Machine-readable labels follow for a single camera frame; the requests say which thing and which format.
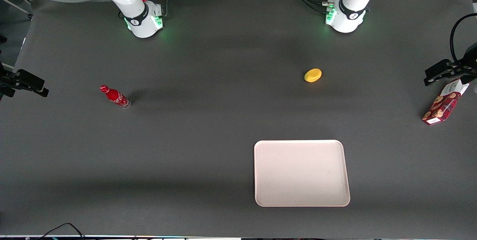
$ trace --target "bottle cap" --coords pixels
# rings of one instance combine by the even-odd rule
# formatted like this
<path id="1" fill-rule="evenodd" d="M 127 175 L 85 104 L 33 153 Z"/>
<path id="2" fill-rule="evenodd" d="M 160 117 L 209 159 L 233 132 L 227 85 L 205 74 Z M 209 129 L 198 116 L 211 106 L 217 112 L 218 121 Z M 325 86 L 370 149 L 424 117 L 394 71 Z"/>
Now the bottle cap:
<path id="1" fill-rule="evenodd" d="M 101 92 L 103 93 L 107 93 L 109 92 L 109 87 L 107 87 L 106 85 L 101 85 L 101 87 L 99 88 L 101 90 Z"/>

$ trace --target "black clamp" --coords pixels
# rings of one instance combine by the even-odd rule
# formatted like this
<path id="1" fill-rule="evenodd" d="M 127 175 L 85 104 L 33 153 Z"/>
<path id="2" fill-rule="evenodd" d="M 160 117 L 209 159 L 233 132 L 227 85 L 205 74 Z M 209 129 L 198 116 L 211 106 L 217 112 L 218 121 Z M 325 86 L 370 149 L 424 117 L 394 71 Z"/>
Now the black clamp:
<path id="1" fill-rule="evenodd" d="M 444 78 L 455 79 L 457 77 L 460 77 L 463 84 L 467 84 L 477 79 L 476 60 L 477 43 L 470 46 L 465 51 L 464 56 L 460 60 L 457 60 L 457 62 L 444 59 L 428 68 L 426 70 L 424 85 L 429 86 Z"/>
<path id="2" fill-rule="evenodd" d="M 0 94 L 13 97 L 15 90 L 28 90 L 42 97 L 48 96 L 49 90 L 43 87 L 45 81 L 26 70 L 9 72 L 0 64 Z"/>
<path id="3" fill-rule="evenodd" d="M 129 18 L 127 16 L 124 16 L 127 22 L 131 23 L 133 26 L 139 26 L 143 22 L 146 17 L 148 17 L 149 14 L 149 6 L 147 4 L 144 4 L 144 11 L 139 15 L 134 18 Z"/>
<path id="4" fill-rule="evenodd" d="M 349 20 L 357 19 L 358 16 L 361 16 L 361 14 L 366 10 L 366 8 L 361 9 L 359 11 L 350 10 L 350 9 L 348 9 L 344 6 L 343 0 L 339 0 L 338 5 L 339 5 L 339 9 L 341 10 L 341 12 L 343 12 Z"/>

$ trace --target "coca-cola bottle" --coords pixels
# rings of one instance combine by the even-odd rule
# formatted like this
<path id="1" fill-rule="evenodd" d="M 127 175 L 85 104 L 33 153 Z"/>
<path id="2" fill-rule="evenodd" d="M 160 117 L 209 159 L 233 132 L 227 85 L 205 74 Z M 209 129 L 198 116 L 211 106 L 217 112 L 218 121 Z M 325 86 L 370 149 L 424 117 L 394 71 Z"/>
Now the coca-cola bottle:
<path id="1" fill-rule="evenodd" d="M 123 109 L 129 108 L 131 106 L 131 101 L 129 101 L 123 94 L 121 94 L 116 89 L 111 89 L 106 85 L 101 85 L 101 92 L 105 93 L 110 101 L 114 104 L 122 107 Z"/>

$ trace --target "green indicator light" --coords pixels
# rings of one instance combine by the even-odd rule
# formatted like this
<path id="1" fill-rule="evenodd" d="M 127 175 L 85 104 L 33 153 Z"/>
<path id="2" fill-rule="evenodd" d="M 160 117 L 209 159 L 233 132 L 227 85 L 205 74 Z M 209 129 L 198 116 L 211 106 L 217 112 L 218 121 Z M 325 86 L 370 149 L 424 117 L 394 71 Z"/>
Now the green indicator light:
<path id="1" fill-rule="evenodd" d="M 127 29 L 131 30 L 131 27 L 129 26 L 129 23 L 127 22 L 126 18 L 124 18 L 124 22 L 126 22 Z"/>
<path id="2" fill-rule="evenodd" d="M 331 25 L 331 23 L 332 23 L 333 20 L 334 20 L 334 15 L 335 15 L 335 13 L 336 13 L 336 9 L 333 8 L 333 9 L 331 10 L 331 12 L 329 12 L 329 13 L 327 14 L 327 17 L 326 17 L 326 20 L 325 20 L 325 24 Z"/>
<path id="3" fill-rule="evenodd" d="M 159 16 L 151 16 L 151 20 L 154 22 L 154 25 L 157 29 L 162 28 L 162 20 Z"/>

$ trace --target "yellow lemon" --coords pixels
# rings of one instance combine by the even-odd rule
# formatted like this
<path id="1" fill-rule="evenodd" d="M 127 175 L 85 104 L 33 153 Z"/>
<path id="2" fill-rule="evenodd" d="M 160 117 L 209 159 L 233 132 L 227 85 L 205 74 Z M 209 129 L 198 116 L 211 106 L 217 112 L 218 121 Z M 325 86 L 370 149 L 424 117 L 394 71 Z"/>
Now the yellow lemon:
<path id="1" fill-rule="evenodd" d="M 322 76 L 322 71 L 320 69 L 311 69 L 305 73 L 305 81 L 315 82 Z"/>

